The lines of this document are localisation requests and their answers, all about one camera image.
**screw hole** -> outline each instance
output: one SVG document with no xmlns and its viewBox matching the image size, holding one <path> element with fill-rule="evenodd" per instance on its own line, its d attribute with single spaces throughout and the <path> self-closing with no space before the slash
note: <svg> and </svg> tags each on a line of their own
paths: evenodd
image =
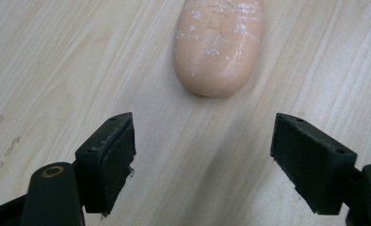
<svg viewBox="0 0 371 226">
<path fill-rule="evenodd" d="M 45 171 L 42 172 L 42 177 L 44 178 L 50 178 L 50 177 L 55 177 L 58 176 L 63 172 L 64 168 L 61 166 L 53 166 L 50 167 L 49 169 L 46 169 Z"/>
<path fill-rule="evenodd" d="M 341 150 L 341 149 L 337 149 L 336 152 L 339 153 L 339 154 L 344 154 L 345 153 L 345 151 Z"/>
</svg>

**white specks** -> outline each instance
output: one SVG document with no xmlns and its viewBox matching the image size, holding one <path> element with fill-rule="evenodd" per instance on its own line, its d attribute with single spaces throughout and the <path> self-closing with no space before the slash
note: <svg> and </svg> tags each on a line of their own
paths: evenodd
<svg viewBox="0 0 371 226">
<path fill-rule="evenodd" d="M 247 26 L 245 24 L 242 24 L 242 23 L 237 23 L 236 24 L 236 28 L 234 30 L 235 33 L 243 33 L 243 31 L 245 31 L 247 29 Z"/>
<path fill-rule="evenodd" d="M 238 61 L 239 58 L 241 58 L 241 55 L 242 55 L 242 50 L 238 50 L 235 54 L 235 59 Z"/>
<path fill-rule="evenodd" d="M 242 4 L 238 4 L 238 7 L 239 8 L 242 8 L 242 12 L 243 13 L 246 13 L 247 12 L 247 8 L 250 8 L 250 5 L 247 5 L 245 3 L 242 3 Z"/>
<path fill-rule="evenodd" d="M 224 39 L 221 35 L 216 34 L 215 37 L 212 37 L 212 43 L 206 50 L 206 54 L 209 56 L 217 56 L 220 55 L 220 46 L 224 42 L 228 42 L 228 40 Z"/>
<path fill-rule="evenodd" d="M 244 32 L 243 35 L 245 35 L 246 37 L 249 37 L 249 38 L 252 39 L 252 40 L 257 41 L 258 43 L 260 42 L 260 40 L 259 40 L 256 36 L 254 36 L 254 35 L 252 35 L 252 34 L 250 34 L 250 33 L 248 33 L 248 32 Z"/>
<path fill-rule="evenodd" d="M 192 10 L 191 12 L 193 15 L 194 15 L 194 18 L 197 19 L 197 20 L 202 20 L 202 15 L 199 11 L 195 11 L 195 10 Z"/>
<path fill-rule="evenodd" d="M 176 40 L 197 40 L 201 37 L 201 35 L 191 35 L 189 33 L 183 33 L 179 30 L 176 31 Z"/>
</svg>

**wooden table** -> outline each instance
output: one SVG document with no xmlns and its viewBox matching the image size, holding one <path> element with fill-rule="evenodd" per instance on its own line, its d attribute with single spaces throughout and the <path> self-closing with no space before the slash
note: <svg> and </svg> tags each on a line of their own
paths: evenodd
<svg viewBox="0 0 371 226">
<path fill-rule="evenodd" d="M 266 0 L 249 83 L 228 98 L 174 75 L 184 0 L 0 1 L 0 204 L 132 111 L 136 170 L 87 225 L 345 225 L 311 212 L 270 158 L 277 112 L 309 121 L 371 164 L 371 1 Z"/>
</svg>

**table surface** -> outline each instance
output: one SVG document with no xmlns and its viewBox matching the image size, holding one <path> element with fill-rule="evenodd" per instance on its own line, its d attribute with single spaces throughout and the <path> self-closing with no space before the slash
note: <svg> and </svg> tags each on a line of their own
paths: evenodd
<svg viewBox="0 0 371 226">
<path fill-rule="evenodd" d="M 313 214 L 269 149 L 282 112 L 371 164 L 371 1 L 266 0 L 251 80 L 216 99 L 174 74 L 183 3 L 0 1 L 0 204 L 131 111 L 134 177 L 88 225 L 345 225 L 346 206 Z"/>
</svg>

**rounded object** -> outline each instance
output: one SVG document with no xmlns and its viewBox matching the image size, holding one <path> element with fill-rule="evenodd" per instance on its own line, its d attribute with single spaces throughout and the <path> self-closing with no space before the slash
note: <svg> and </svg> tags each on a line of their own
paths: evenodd
<svg viewBox="0 0 371 226">
<path fill-rule="evenodd" d="M 186 89 L 228 96 L 250 79 L 263 33 L 262 0 L 185 0 L 174 70 Z"/>
</svg>

